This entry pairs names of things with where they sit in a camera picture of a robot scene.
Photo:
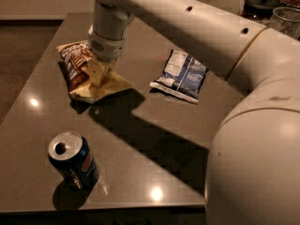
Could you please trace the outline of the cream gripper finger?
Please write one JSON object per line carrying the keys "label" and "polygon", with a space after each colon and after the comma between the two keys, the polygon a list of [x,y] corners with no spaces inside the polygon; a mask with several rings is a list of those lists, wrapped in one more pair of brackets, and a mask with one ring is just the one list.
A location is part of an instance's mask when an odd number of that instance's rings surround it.
{"label": "cream gripper finger", "polygon": [[87,62],[91,84],[100,87],[105,76],[109,73],[112,63],[92,58]]}

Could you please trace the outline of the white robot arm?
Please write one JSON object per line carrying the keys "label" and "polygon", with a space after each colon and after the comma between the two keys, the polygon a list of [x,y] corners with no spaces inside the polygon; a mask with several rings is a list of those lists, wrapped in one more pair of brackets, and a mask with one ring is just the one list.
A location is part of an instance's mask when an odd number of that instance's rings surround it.
{"label": "white robot arm", "polygon": [[152,26],[243,95],[213,139],[207,225],[300,225],[300,43],[196,0],[97,0]]}

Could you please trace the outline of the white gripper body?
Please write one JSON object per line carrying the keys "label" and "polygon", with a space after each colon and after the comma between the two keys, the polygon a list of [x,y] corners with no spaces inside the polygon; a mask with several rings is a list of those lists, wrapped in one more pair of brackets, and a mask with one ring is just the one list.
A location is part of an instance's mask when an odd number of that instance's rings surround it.
{"label": "white gripper body", "polygon": [[125,45],[125,39],[112,40],[98,35],[93,26],[88,30],[88,47],[98,59],[112,61],[118,59]]}

